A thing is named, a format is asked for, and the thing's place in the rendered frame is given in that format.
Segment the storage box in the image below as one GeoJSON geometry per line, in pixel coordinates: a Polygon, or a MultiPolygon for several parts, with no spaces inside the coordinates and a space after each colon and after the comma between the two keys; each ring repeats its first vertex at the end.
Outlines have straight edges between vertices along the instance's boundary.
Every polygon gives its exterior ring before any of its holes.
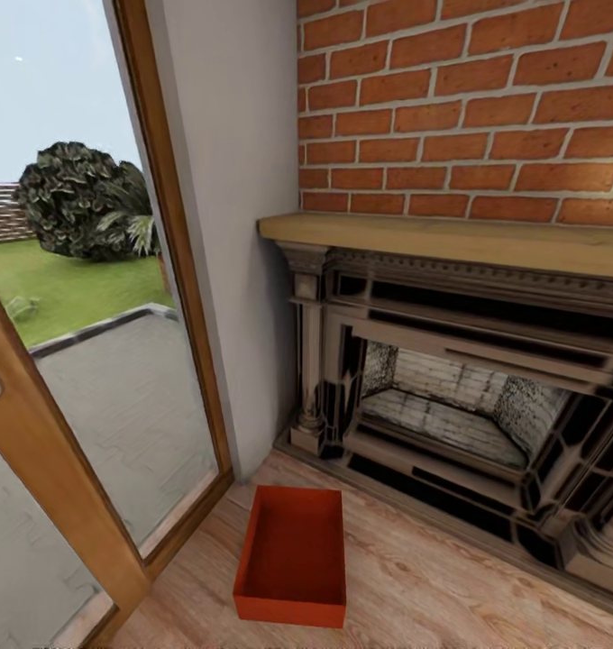
{"type": "Polygon", "coordinates": [[[240,621],[343,629],[340,490],[257,486],[233,587],[240,621]]]}

